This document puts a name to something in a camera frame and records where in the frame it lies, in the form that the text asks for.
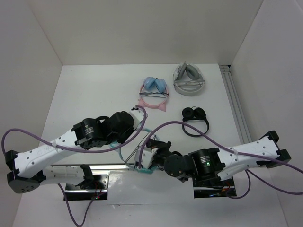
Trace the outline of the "teal cat-ear headphones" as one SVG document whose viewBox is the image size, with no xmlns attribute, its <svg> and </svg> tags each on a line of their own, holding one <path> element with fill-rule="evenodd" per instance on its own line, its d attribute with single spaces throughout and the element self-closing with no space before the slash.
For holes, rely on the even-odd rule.
<svg viewBox="0 0 303 227">
<path fill-rule="evenodd" d="M 134 162 L 134 164 L 128 163 L 128 161 L 131 159 L 131 157 L 133 157 L 133 156 L 136 154 L 136 151 L 137 151 L 138 147 L 141 145 L 141 143 L 145 140 L 145 138 L 146 138 L 149 134 L 152 133 L 152 130 L 149 129 L 149 128 L 143 128 L 142 131 L 146 132 L 147 134 L 142 138 L 142 140 L 138 143 L 138 145 L 137 145 L 136 148 L 133 150 L 133 152 L 132 152 L 126 159 L 123 158 L 121 148 L 116 149 L 115 151 L 118 153 L 119 158 L 123 161 L 124 165 L 126 165 L 129 169 L 131 169 L 131 170 L 133 170 L 133 171 L 136 171 L 136 172 L 139 172 L 139 173 L 142 173 L 142 174 L 151 175 L 151 174 L 153 174 L 153 172 L 157 169 L 157 167 L 153 167 L 152 169 L 146 169 L 146 168 L 141 168 L 141 169 L 139 169 L 139 168 L 136 166 L 135 162 Z"/>
</svg>

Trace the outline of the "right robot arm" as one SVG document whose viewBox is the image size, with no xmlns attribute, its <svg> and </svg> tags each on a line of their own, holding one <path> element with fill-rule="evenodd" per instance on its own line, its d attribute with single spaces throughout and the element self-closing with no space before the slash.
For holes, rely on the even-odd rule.
<svg viewBox="0 0 303 227">
<path fill-rule="evenodd" d="M 280 161 L 289 162 L 291 157 L 286 149 L 278 147 L 278 140 L 277 133 L 270 131 L 255 142 L 231 147 L 230 152 L 208 148 L 182 155 L 169 150 L 170 142 L 150 139 L 143 150 L 142 166 L 148 169 L 159 167 L 181 182 L 191 178 L 218 185 L 249 168 L 274 168 L 280 165 Z"/>
</svg>

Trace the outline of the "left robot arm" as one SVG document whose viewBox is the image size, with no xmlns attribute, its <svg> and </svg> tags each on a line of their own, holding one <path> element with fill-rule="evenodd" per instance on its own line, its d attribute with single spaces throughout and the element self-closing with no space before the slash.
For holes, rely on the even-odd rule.
<svg viewBox="0 0 303 227">
<path fill-rule="evenodd" d="M 15 193 L 27 193 L 43 184 L 67 183 L 87 189 L 94 176 L 89 165 L 54 166 L 54 163 L 75 154 L 113 142 L 124 143 L 144 119 L 141 110 L 116 112 L 111 117 L 86 118 L 62 136 L 19 153 L 11 150 L 5 160 L 11 172 L 7 175 L 10 188 Z"/>
</svg>

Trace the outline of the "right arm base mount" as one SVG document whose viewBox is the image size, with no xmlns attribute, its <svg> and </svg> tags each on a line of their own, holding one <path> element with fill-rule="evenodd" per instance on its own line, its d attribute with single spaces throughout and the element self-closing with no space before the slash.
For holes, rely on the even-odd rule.
<svg viewBox="0 0 303 227">
<path fill-rule="evenodd" d="M 236 189 L 233 177 L 220 181 L 218 178 L 198 181 L 193 179 L 194 198 L 219 198 L 226 197 L 227 194 L 236 197 Z"/>
</svg>

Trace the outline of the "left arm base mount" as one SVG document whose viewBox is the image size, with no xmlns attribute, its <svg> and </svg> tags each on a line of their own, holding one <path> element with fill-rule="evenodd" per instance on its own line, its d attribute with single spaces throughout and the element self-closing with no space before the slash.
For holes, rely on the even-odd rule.
<svg viewBox="0 0 303 227">
<path fill-rule="evenodd" d="M 66 184 L 64 192 L 69 201 L 89 201 L 95 198 L 97 201 L 108 199 L 109 171 L 92 171 L 89 165 L 81 165 L 84 172 L 83 181 L 80 184 Z"/>
</svg>

